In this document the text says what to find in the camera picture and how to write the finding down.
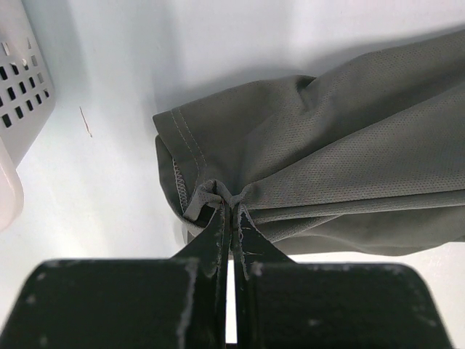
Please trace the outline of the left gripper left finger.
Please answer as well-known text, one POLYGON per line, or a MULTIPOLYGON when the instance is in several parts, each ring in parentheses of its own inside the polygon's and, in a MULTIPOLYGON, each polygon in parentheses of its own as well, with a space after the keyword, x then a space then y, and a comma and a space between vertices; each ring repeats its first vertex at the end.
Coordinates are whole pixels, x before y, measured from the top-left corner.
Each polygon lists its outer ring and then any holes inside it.
POLYGON ((3 348, 224 348, 230 211, 169 259, 47 260, 29 275, 3 348))

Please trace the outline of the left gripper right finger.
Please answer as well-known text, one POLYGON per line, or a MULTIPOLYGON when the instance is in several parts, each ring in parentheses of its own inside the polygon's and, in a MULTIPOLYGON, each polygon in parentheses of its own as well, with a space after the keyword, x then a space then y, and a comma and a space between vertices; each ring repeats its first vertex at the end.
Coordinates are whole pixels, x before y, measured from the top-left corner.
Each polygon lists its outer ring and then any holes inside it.
POLYGON ((239 348, 450 348, 424 280, 403 264, 297 263, 235 210, 239 348))

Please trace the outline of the grey t shirt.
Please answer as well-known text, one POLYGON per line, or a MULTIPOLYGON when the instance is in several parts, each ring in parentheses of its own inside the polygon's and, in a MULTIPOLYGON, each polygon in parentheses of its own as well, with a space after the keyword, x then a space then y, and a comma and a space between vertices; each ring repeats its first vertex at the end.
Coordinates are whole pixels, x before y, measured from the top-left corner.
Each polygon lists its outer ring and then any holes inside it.
POLYGON ((249 82, 153 122, 161 187, 193 237, 225 205, 287 254, 464 240, 463 30, 318 77, 249 82))

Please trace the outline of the white plastic basket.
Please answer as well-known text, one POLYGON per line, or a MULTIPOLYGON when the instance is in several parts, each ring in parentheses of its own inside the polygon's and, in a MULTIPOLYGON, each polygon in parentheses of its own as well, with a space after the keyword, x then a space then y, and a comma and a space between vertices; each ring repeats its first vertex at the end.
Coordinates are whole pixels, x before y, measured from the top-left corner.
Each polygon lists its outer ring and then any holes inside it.
POLYGON ((1 229, 21 214, 17 173, 55 107, 54 87, 21 1, 1 1, 1 229))

